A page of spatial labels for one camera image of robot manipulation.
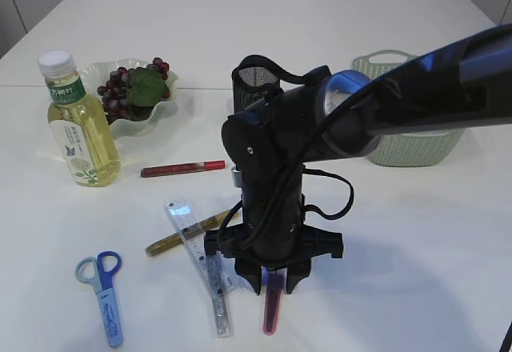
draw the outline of scissors blade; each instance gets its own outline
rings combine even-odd
[[[106,339],[110,346],[120,346],[122,344],[122,331],[114,289],[103,290],[98,292],[96,296],[103,317]]]

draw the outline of gold pen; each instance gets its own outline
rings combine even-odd
[[[206,218],[201,222],[195,223],[192,226],[187,227],[185,229],[188,230],[187,238],[192,238],[201,234],[202,231],[198,228],[198,226],[201,226],[203,230],[212,230],[213,228],[217,228],[218,226],[221,225],[221,223],[224,221],[224,218],[226,218],[229,212],[230,210],[225,210],[220,214],[216,214],[211,218]],[[171,236],[167,236],[166,238],[158,240],[157,242],[154,242],[153,244],[148,246],[146,248],[146,254],[148,256],[156,256],[157,254],[174,248],[175,246],[179,246],[180,244],[183,244],[183,241],[179,234],[172,234]]]

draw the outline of metal ruler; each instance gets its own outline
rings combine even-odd
[[[206,256],[204,229],[194,216],[194,208],[185,199],[176,199],[167,204],[169,218],[182,238],[190,260],[199,273],[205,288],[210,292],[214,308],[217,336],[231,336],[230,320],[226,307],[226,294],[236,288],[222,266],[219,256]]]

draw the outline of red marker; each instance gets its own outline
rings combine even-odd
[[[205,170],[223,170],[226,162],[188,162],[187,164],[174,164],[171,166],[153,166],[141,170],[141,178],[154,178],[167,176],[168,174],[191,174],[192,172],[204,172]]]

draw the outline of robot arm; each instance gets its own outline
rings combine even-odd
[[[211,231],[206,252],[235,258],[259,293],[261,267],[288,268],[286,290],[309,275],[312,257],[340,258],[341,234],[304,224],[304,162],[365,156],[384,134],[512,122],[512,26],[501,26],[426,54],[372,82],[327,67],[305,86],[266,96],[222,127],[242,173],[243,221]]]

